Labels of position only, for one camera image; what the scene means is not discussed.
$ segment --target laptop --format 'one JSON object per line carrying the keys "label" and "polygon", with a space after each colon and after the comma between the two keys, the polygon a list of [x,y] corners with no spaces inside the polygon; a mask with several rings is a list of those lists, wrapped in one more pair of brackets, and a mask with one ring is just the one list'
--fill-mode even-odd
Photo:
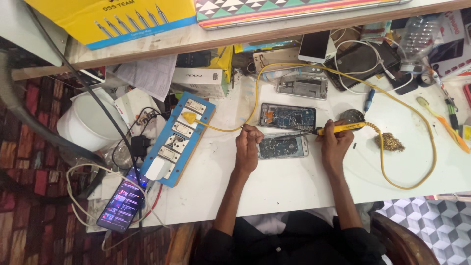
{"label": "laptop", "polygon": [[412,0],[195,0],[196,19],[215,30],[409,3]]}

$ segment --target black shirt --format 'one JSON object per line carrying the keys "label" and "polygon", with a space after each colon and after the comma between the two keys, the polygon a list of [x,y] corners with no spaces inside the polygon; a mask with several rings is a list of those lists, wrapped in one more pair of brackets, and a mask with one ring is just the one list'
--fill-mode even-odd
{"label": "black shirt", "polygon": [[291,212],[279,235],[265,235],[243,218],[233,236],[211,229],[196,250],[196,265],[385,265],[386,248],[363,228],[332,228],[303,211]]}

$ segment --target wooden shelf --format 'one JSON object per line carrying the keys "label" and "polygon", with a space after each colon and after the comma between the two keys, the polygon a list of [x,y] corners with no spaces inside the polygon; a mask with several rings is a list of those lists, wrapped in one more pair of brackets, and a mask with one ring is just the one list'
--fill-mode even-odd
{"label": "wooden shelf", "polygon": [[[71,38],[65,55],[76,69],[87,69],[170,54],[212,49],[237,43],[264,41],[469,7],[471,7],[471,0],[414,0],[403,5],[298,18],[215,31],[205,31],[198,25],[191,25],[98,50],[90,50]],[[33,67],[16,69],[12,75],[14,80],[23,80],[67,71],[68,69],[65,66]]]}

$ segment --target red phone case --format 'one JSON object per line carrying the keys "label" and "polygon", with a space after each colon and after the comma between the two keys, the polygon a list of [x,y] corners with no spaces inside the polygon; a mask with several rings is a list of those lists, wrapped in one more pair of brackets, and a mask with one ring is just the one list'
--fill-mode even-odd
{"label": "red phone case", "polygon": [[471,84],[464,85],[463,91],[466,96],[466,100],[471,107]]}

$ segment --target workbench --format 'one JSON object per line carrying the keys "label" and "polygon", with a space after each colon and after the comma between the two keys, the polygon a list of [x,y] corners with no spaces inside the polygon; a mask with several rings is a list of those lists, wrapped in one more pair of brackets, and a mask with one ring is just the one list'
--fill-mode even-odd
{"label": "workbench", "polygon": [[[65,56],[77,69],[113,65],[170,54],[213,49],[243,42],[265,41],[280,37],[364,25],[388,19],[413,17],[471,7],[470,0],[414,0],[408,4],[363,9],[329,15],[205,31],[198,25],[90,50],[70,38]],[[47,66],[17,69],[14,80],[23,80],[69,72],[65,67]]]}
{"label": "workbench", "polygon": [[[236,76],[233,89],[224,99],[212,99],[216,113],[210,125],[232,129],[243,121],[237,115],[239,104],[253,99],[240,89],[241,78]],[[372,77],[369,82],[385,90],[392,89],[386,77]],[[463,95],[464,82],[445,83],[459,112],[458,121],[463,124],[471,116],[471,109]],[[366,95],[339,92],[329,83],[326,101],[278,94],[271,84],[259,86],[260,104],[264,102],[317,109],[316,126],[324,126],[328,119],[337,120],[348,109],[363,109]],[[368,92],[363,84],[353,88]],[[354,132],[355,139],[344,160],[345,178],[355,203],[409,198],[424,195],[443,194],[471,190],[469,164],[471,155],[462,151],[448,135],[442,124],[421,107],[416,97],[422,96],[430,107],[448,119],[444,95],[437,85],[418,88],[403,96],[395,97],[419,110],[433,129],[437,146],[438,162],[433,174],[420,187],[400,190],[386,182],[380,166],[380,150],[374,143],[377,133],[364,127]],[[370,110],[365,116],[368,122],[378,126],[383,133],[393,133],[405,146],[401,153],[385,151],[384,163],[388,177],[396,184],[409,187],[420,181],[432,164],[432,148],[425,123],[408,108],[377,92]],[[284,133],[288,130],[259,127],[264,133]],[[216,217],[219,205],[227,187],[236,159],[237,132],[218,132],[207,129],[195,150],[187,169],[175,188],[163,187],[155,207],[156,213],[165,224],[178,224],[211,220]],[[300,209],[328,207],[334,205],[331,187],[321,163],[321,144],[315,136],[308,136],[309,156],[261,160],[257,169],[247,181],[240,200],[237,216],[258,215]],[[153,202],[157,195],[157,183],[149,192]],[[98,216],[107,200],[91,201],[89,211]],[[143,221],[144,226],[159,225],[153,215]]]}

